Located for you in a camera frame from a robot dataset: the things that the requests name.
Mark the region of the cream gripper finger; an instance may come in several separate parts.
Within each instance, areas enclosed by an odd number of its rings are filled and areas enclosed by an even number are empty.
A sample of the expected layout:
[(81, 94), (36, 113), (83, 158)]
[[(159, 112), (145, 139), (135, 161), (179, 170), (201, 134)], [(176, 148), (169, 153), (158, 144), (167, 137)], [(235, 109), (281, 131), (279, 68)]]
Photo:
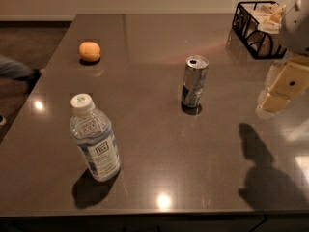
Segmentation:
[(309, 57), (295, 55), (270, 66), (264, 89), (257, 99), (256, 114), (270, 119), (309, 87)]

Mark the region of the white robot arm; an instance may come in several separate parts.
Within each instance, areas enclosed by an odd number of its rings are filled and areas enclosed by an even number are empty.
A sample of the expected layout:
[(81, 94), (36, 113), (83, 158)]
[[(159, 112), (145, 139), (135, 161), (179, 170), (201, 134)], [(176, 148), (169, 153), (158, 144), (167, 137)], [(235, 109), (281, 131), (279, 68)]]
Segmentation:
[(270, 66), (256, 114), (270, 119), (309, 87), (309, 0), (289, 0), (279, 23), (279, 44), (288, 53)]

